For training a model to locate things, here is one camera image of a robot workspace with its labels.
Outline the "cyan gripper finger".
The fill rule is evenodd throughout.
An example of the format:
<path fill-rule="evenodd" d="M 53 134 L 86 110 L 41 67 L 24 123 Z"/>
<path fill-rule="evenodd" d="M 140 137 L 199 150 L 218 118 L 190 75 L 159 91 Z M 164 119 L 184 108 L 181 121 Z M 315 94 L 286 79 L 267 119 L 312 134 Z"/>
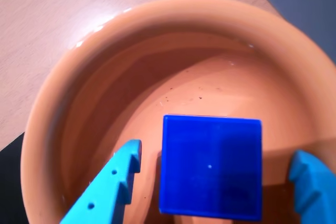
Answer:
<path fill-rule="evenodd" d="M 296 151 L 289 180 L 301 223 L 335 223 L 335 173 L 314 155 Z"/>
<path fill-rule="evenodd" d="M 123 223 L 132 200 L 134 175 L 141 170 L 142 143 L 127 141 L 105 164 L 61 223 Z"/>

